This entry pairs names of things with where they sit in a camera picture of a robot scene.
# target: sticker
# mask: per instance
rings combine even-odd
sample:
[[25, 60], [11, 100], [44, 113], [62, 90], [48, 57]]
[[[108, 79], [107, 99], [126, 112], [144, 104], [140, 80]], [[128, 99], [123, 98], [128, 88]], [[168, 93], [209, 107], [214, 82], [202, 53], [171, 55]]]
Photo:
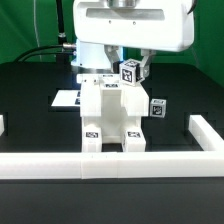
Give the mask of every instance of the sticker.
[[75, 105], [80, 106], [80, 98], [77, 98], [77, 99], [75, 100]]
[[113, 77], [113, 75], [103, 75], [103, 77]]
[[135, 62], [135, 61], [129, 61], [129, 62], [125, 63], [126, 66], [132, 67], [132, 68], [136, 67], [137, 64], [138, 64], [138, 62]]
[[105, 84], [106, 88], [118, 88], [118, 84]]
[[98, 138], [98, 133], [97, 132], [86, 132], [86, 137], [87, 138]]
[[164, 100], [153, 100], [153, 103], [164, 104]]
[[128, 132], [128, 137], [131, 137], [131, 138], [141, 138], [141, 135], [139, 132], [131, 132], [129, 131]]
[[162, 107], [161, 106], [153, 106], [152, 114], [153, 115], [162, 115]]
[[126, 69], [122, 70], [122, 79], [127, 82], [132, 82], [132, 72]]

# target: small cube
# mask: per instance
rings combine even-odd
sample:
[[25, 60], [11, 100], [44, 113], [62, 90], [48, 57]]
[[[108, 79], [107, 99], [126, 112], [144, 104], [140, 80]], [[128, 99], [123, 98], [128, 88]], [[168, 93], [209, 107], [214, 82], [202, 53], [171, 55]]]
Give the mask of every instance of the small cube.
[[131, 128], [125, 131], [122, 139], [124, 152], [145, 152], [146, 141], [141, 128]]
[[150, 116], [164, 118], [166, 114], [166, 100], [152, 99], [150, 103]]
[[101, 128], [84, 128], [82, 133], [82, 152], [101, 152]]
[[136, 83], [144, 80], [140, 75], [140, 61], [129, 59], [120, 64], [121, 82], [127, 85], [135, 86]]

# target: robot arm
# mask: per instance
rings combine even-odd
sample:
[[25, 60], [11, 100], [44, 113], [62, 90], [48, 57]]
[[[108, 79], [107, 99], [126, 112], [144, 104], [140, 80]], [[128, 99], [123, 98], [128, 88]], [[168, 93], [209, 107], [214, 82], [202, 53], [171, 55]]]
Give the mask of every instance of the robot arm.
[[75, 31], [83, 42], [178, 52], [194, 40], [191, 8], [192, 0], [76, 0]]

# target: cable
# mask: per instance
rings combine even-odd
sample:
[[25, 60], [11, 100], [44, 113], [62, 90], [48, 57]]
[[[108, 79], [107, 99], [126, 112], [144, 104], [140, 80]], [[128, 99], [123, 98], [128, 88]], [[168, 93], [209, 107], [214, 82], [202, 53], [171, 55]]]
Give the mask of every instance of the cable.
[[49, 45], [49, 46], [37, 47], [37, 48], [31, 49], [29, 51], [22, 53], [19, 57], [17, 57], [14, 60], [14, 62], [19, 62], [20, 59], [22, 59], [26, 55], [33, 53], [35, 51], [41, 51], [41, 50], [47, 50], [47, 49], [53, 49], [53, 48], [62, 48], [62, 47], [63, 47], [63, 45]]
[[23, 58], [22, 62], [26, 61], [28, 58], [38, 56], [38, 55], [53, 55], [53, 54], [68, 54], [68, 55], [73, 55], [73, 52], [46, 52], [46, 53], [35, 53], [35, 54], [29, 54], [25, 58]]
[[33, 0], [33, 23], [34, 23], [37, 46], [40, 47], [39, 32], [37, 28], [37, 0]]

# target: white plastic part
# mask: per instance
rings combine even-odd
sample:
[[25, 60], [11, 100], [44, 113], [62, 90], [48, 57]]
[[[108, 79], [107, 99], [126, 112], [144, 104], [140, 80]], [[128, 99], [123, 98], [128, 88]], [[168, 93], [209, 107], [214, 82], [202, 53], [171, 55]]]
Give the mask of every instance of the white plastic part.
[[87, 154], [81, 162], [82, 178], [117, 178], [117, 153]]
[[99, 83], [94, 76], [83, 80], [80, 101], [81, 117], [101, 116], [101, 93]]
[[[118, 74], [79, 74], [81, 86], [82, 151], [99, 152], [97, 139], [88, 146], [86, 128], [100, 128], [102, 143], [122, 143], [127, 130], [137, 128], [141, 133], [141, 116], [148, 115], [149, 97], [140, 84], [120, 83]], [[128, 141], [128, 151], [145, 150], [145, 139], [136, 144]]]
[[189, 131], [204, 151], [224, 151], [224, 140], [201, 115], [191, 115]]
[[73, 14], [80, 41], [141, 49], [181, 51], [194, 40], [192, 0], [139, 0], [114, 9], [106, 0], [76, 0]]
[[80, 179], [74, 153], [1, 153], [0, 179]]
[[104, 45], [84, 43], [79, 40], [76, 42], [76, 59], [71, 65], [93, 69], [110, 69], [111, 67], [104, 52]]
[[102, 134], [101, 128], [94, 125], [82, 127], [82, 152], [101, 152]]
[[3, 115], [0, 115], [0, 136], [4, 132], [4, 122], [3, 122]]
[[224, 177], [224, 152], [0, 154], [0, 179], [155, 177]]
[[149, 97], [140, 83], [135, 87], [123, 85], [123, 105], [128, 116], [148, 116]]
[[141, 128], [129, 128], [125, 130], [122, 140], [124, 152], [145, 152], [146, 141]]
[[152, 99], [150, 102], [150, 116], [164, 118], [166, 115], [166, 100]]

